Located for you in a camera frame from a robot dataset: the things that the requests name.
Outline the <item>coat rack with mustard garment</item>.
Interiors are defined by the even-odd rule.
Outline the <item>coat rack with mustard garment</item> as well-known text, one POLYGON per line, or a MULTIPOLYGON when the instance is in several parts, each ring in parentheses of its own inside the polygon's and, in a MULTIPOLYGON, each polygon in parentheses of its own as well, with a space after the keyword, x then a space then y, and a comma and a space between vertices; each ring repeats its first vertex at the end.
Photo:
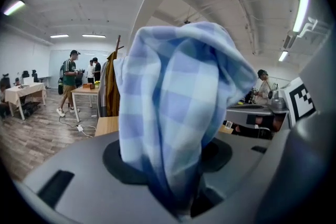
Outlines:
POLYGON ((119 115, 120 93, 115 77, 113 61, 116 60, 120 46, 121 36, 118 36, 115 50, 107 57, 103 64, 101 80, 97 95, 98 117, 111 117, 119 115))

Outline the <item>small wooden table white legs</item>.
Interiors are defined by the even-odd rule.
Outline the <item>small wooden table white legs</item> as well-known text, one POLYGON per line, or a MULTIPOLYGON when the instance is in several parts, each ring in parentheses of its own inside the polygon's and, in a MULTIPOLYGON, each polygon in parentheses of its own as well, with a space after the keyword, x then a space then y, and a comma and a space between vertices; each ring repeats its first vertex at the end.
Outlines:
POLYGON ((91 89, 91 88, 79 87, 71 91, 71 96, 73 101, 73 107, 75 110, 76 120, 78 123, 80 123, 81 120, 79 117, 78 107, 76 104, 76 96, 87 96, 89 98, 89 107, 92 108, 93 107, 92 97, 98 96, 98 88, 91 89))

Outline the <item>black desk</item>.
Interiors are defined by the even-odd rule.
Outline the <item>black desk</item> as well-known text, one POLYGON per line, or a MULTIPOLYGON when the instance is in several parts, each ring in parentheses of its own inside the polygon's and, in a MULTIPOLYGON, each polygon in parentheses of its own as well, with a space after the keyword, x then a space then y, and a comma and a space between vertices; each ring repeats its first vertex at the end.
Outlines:
POLYGON ((288 109, 277 110, 270 105, 256 105, 256 104, 244 104, 244 105, 233 105, 227 108, 227 118, 233 116, 243 116, 244 114, 253 114, 260 116, 268 116, 273 114, 286 114, 288 109))

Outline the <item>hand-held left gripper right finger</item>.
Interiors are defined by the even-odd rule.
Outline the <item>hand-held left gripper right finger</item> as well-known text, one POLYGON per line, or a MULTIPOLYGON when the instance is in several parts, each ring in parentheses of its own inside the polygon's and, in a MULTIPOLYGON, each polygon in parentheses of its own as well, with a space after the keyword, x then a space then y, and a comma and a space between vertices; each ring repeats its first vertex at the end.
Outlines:
POLYGON ((224 202, 265 154, 270 140, 219 132, 202 149, 199 192, 191 207, 195 218, 224 202))

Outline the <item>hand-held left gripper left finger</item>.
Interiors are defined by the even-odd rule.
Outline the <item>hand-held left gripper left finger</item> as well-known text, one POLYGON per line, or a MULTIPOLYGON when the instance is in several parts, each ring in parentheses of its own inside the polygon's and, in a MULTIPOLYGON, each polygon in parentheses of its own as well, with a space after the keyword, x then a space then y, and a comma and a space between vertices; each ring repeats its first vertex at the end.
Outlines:
POLYGON ((126 185, 103 164, 113 132, 77 141, 33 170, 15 187, 52 224, 180 224, 147 186, 126 185))

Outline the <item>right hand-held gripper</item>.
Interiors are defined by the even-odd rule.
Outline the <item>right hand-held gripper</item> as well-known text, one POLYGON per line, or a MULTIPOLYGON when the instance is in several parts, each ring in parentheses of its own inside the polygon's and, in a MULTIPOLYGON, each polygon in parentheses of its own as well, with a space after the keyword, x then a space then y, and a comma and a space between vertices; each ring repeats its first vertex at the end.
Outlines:
POLYGON ((336 224, 336 31, 303 74, 306 88, 293 96, 301 119, 278 167, 279 223, 336 224))

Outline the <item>metal pot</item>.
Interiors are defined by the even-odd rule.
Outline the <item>metal pot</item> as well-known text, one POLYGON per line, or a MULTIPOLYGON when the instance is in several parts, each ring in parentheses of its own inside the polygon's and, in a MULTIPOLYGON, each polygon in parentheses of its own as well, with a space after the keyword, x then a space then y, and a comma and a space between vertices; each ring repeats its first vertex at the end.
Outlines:
POLYGON ((287 108, 285 100, 283 98, 273 98, 271 100, 270 107, 273 111, 282 111, 287 108))

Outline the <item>beige covered table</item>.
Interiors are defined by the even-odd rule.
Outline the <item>beige covered table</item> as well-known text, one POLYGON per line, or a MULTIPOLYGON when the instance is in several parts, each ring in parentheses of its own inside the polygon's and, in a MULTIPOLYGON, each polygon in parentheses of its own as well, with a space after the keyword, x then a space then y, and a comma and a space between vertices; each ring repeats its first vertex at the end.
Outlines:
POLYGON ((5 90, 5 101, 9 104, 9 109, 12 117, 14 117, 14 106, 19 108, 22 120, 25 120, 22 104, 20 98, 31 95, 33 98, 42 99, 43 105, 46 105, 46 88, 42 82, 33 82, 31 84, 24 84, 21 86, 14 86, 5 90))

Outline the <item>blue plaid clothes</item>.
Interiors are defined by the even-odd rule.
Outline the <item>blue plaid clothes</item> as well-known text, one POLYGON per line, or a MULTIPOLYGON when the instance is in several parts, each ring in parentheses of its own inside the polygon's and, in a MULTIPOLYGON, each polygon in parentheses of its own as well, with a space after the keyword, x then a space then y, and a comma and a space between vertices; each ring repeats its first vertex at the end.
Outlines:
POLYGON ((186 217, 200 190, 202 149, 257 75, 229 33, 210 22, 142 27, 113 65, 121 158, 146 175, 171 213, 186 217))

